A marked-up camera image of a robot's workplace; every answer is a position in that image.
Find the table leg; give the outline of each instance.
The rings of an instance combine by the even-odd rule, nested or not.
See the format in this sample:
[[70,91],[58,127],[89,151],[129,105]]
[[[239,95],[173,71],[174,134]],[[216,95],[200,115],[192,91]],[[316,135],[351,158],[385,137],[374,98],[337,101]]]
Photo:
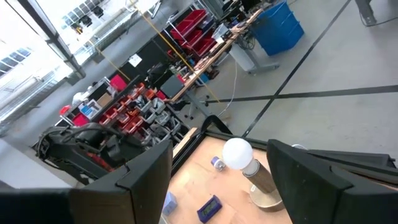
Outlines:
[[365,21],[365,24],[367,26],[376,24],[376,19],[374,18],[373,10],[370,5],[371,0],[355,0],[355,2],[358,5],[359,13]]
[[260,65],[259,62],[257,61],[257,57],[254,55],[254,52],[252,50],[245,50],[247,53],[248,57],[250,60],[253,61],[254,67],[250,70],[248,70],[248,74],[257,74],[257,73],[264,73],[264,72],[269,72],[272,70],[275,70],[279,68],[279,63],[274,62],[274,63],[268,63],[265,65]]
[[195,94],[192,91],[190,90],[186,91],[185,97],[194,106],[196,106],[205,115],[206,118],[211,115],[211,112],[207,109],[207,107],[203,103],[200,103],[200,100],[195,96]]

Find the wooden table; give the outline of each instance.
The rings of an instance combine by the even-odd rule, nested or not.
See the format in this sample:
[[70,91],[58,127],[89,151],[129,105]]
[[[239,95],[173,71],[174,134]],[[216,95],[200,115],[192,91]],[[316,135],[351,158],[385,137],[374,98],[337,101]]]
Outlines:
[[246,25],[245,25],[245,26],[243,26],[243,27],[241,27],[241,28],[238,28],[238,25],[234,26],[234,27],[231,29],[231,31],[233,32],[233,34],[232,34],[232,36],[229,38],[229,40],[226,41],[226,44],[224,45],[224,47],[221,48],[213,57],[210,57],[210,58],[206,57],[206,58],[203,58],[202,60],[200,60],[200,61],[197,63],[197,65],[200,65],[201,68],[195,70],[195,76],[193,76],[193,77],[191,77],[190,79],[188,79],[188,80],[185,82],[185,84],[184,84],[185,86],[184,86],[173,98],[169,99],[169,102],[176,102],[176,101],[178,101],[178,100],[180,99],[180,97],[181,97],[182,95],[184,95],[184,93],[185,93],[186,91],[188,91],[188,90],[191,88],[191,86],[200,78],[200,75],[202,75],[204,72],[206,72],[207,69],[208,69],[211,65],[213,65],[213,64],[216,62],[216,60],[218,59],[218,57],[220,57],[221,54],[223,54],[223,53],[225,52],[225,50],[228,49],[228,48],[233,44],[233,42],[240,36],[240,33],[239,33],[239,32],[242,32],[242,31],[246,30],[246,29],[257,19],[257,17],[258,17],[262,12],[263,12],[262,9],[259,9],[258,11],[256,11],[256,12],[246,21]]
[[[201,223],[197,210],[213,195],[220,198],[223,208],[209,224],[292,223],[286,210],[266,213],[251,202],[249,190],[252,184],[241,171],[215,170],[210,161],[214,156],[221,157],[224,143],[224,140],[206,137],[172,177],[169,190],[176,196],[178,206],[168,217],[169,223]],[[264,151],[254,150],[254,157],[269,169]]]

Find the blue container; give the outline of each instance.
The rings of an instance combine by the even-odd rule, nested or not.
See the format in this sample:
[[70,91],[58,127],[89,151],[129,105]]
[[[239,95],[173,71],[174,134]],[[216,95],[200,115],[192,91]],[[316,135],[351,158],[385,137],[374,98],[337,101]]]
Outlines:
[[251,30],[269,56],[291,49],[304,35],[286,1],[260,14]]

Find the blue barrel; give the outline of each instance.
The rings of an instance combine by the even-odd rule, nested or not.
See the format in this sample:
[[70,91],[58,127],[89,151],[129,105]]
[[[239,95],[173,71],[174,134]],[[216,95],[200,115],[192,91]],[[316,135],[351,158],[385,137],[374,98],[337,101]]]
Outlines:
[[269,56],[291,49],[304,35],[286,1],[261,13],[251,31]]

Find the light bulb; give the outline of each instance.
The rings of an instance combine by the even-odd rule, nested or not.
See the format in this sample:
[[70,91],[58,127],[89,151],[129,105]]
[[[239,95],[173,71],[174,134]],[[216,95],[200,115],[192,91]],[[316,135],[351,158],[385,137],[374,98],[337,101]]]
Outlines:
[[244,169],[253,161],[253,148],[244,139],[232,138],[224,145],[223,160],[231,169]]

